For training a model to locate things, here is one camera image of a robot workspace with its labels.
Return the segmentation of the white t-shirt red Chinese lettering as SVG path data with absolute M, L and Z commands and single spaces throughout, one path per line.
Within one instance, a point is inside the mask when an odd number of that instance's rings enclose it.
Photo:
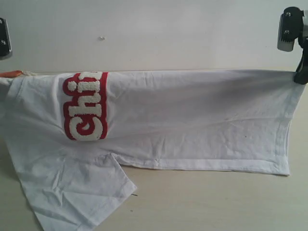
M 91 231 L 135 190 L 122 166 L 289 175 L 304 85 L 265 70 L 0 79 L 0 134 L 45 231 Z

